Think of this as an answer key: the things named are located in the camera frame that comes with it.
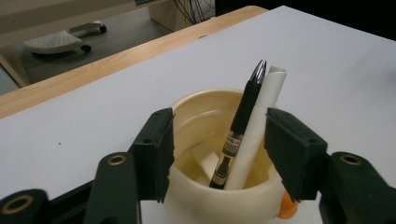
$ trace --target orange object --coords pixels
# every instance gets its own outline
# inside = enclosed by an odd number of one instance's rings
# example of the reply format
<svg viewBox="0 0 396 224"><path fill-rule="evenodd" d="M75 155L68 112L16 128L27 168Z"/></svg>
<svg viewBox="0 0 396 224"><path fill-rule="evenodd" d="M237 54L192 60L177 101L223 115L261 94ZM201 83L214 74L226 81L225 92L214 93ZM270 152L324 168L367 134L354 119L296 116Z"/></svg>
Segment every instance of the orange object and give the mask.
<svg viewBox="0 0 396 224"><path fill-rule="evenodd" d="M277 217L282 219L288 219L296 214L298 209L298 203L294 202L287 191L283 194L282 204L280 205L279 214Z"/></svg>

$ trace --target cream plastic cup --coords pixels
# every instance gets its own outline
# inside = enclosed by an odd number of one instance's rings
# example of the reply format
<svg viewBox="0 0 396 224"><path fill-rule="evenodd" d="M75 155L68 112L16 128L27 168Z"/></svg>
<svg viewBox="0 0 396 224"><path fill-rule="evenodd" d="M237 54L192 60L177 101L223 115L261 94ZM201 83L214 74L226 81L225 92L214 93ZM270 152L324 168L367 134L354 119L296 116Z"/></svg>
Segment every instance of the cream plastic cup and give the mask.
<svg viewBox="0 0 396 224"><path fill-rule="evenodd" d="M285 189L262 144L239 190L209 188L191 154L205 143L220 155L241 98L240 90L211 89L172 105L175 162L164 207L174 224L264 224L278 216Z"/></svg>

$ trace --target brass screw hole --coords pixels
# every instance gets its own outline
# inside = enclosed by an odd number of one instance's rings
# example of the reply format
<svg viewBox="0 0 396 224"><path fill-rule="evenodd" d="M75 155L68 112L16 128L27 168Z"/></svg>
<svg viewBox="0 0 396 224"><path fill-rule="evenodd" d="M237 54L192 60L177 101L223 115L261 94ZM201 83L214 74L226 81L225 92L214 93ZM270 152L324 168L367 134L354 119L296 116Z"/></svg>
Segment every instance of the brass screw hole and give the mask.
<svg viewBox="0 0 396 224"><path fill-rule="evenodd" d="M29 207L29 205L33 202L32 195L23 194L19 197L16 197L9 202L7 202L2 208L1 213L4 215L12 215L16 214L23 209Z"/></svg>
<svg viewBox="0 0 396 224"><path fill-rule="evenodd" d="M341 161L346 162L350 165L361 165L361 159L354 155L344 154L340 156Z"/></svg>
<svg viewBox="0 0 396 224"><path fill-rule="evenodd" d="M109 165L120 165L126 161L126 157L124 155L115 155L108 158L107 163Z"/></svg>

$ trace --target white tube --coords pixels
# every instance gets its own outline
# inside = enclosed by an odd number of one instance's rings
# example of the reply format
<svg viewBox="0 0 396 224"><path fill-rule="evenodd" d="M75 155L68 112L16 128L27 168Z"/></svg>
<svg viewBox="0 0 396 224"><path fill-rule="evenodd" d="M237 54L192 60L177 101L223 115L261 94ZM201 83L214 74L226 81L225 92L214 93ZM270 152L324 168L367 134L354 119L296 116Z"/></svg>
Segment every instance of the white tube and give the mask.
<svg viewBox="0 0 396 224"><path fill-rule="evenodd" d="M275 106L285 77L285 69L273 66L270 67L268 74L264 77L262 88L253 107L244 138L224 189L242 189L245 186L248 173L265 134L267 108Z"/></svg>

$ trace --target white table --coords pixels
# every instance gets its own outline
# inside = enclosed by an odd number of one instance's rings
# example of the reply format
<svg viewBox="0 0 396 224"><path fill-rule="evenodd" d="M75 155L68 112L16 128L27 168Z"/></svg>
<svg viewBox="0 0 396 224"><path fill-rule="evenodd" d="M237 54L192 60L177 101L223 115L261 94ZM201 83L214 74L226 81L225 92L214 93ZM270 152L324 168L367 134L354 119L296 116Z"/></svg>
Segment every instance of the white table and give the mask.
<svg viewBox="0 0 396 224"><path fill-rule="evenodd" d="M149 115L194 91L243 89L255 65L286 68L276 106L328 143L371 162L396 186L396 42L279 7L0 119L0 197L40 188L51 198L125 151ZM170 223L143 203L143 222ZM318 200L276 223L321 223Z"/></svg>

